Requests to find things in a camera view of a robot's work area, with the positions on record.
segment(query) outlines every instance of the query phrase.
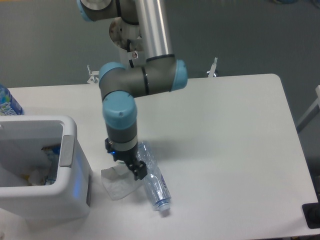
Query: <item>gray joint housing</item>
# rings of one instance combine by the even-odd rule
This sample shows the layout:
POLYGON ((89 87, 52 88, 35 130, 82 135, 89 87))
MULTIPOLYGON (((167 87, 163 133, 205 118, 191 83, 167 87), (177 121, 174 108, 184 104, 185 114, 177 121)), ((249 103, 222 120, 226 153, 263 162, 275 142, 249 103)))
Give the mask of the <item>gray joint housing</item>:
POLYGON ((102 100, 114 91, 125 91, 134 98, 169 92, 175 79, 177 61, 174 56, 150 60, 145 66, 131 69, 114 68, 99 83, 102 100))
POLYGON ((91 9, 87 0, 81 0, 81 5, 88 18, 94 22, 121 17, 128 24, 139 24, 136 4, 133 0, 111 0, 108 6, 99 10, 91 9))

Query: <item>blue bottle label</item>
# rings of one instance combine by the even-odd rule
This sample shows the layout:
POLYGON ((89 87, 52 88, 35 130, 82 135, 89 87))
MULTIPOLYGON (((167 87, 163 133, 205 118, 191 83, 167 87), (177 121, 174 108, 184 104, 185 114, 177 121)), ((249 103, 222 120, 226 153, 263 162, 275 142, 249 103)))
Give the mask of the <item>blue bottle label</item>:
POLYGON ((23 109, 9 90, 0 88, 0 116, 23 115, 23 109))

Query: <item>metal bracket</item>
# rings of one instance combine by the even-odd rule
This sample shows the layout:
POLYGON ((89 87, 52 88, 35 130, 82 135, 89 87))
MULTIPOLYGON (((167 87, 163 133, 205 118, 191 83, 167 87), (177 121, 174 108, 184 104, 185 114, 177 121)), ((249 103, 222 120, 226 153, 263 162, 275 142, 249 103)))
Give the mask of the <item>metal bracket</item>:
POLYGON ((208 78, 218 77, 218 73, 216 72, 217 61, 218 61, 218 58, 215 57, 212 65, 211 65, 210 71, 206 71, 206 74, 208 74, 208 78))
POLYGON ((87 67, 88 73, 89 73, 89 79, 86 82, 88 84, 97 84, 99 82, 99 78, 97 77, 97 76, 99 76, 99 71, 91 71, 89 65, 87 65, 86 67, 87 67))
POLYGON ((298 120, 295 127, 298 133, 300 133, 311 122, 311 120, 314 119, 318 113, 320 113, 320 86, 318 86, 315 91, 318 98, 310 105, 310 107, 298 120))

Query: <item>crushed plastic bottle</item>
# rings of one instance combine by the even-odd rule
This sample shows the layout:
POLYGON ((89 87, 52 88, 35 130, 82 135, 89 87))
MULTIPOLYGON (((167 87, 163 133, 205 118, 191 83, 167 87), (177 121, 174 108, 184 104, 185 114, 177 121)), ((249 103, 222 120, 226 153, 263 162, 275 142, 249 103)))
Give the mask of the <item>crushed plastic bottle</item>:
POLYGON ((144 161, 147 167, 148 174, 142 181, 150 202, 160 212, 169 210, 171 195, 148 141, 138 144, 136 156, 139 161, 144 161))

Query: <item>bottle label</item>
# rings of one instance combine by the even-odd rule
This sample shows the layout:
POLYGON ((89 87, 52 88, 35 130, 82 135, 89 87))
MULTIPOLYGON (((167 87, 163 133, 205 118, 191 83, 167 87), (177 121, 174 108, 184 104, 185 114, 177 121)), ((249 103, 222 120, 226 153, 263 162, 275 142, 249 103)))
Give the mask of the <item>bottle label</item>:
POLYGON ((0 116, 9 116, 9 115, 22 115, 22 107, 18 102, 11 96, 9 101, 6 101, 0 104, 0 116))
POLYGON ((164 179, 164 177, 162 176, 162 174, 161 174, 161 182, 162 182, 164 188, 165 188, 165 189, 167 190, 167 192, 170 194, 169 189, 167 188, 167 184, 166 184, 165 179, 164 179))

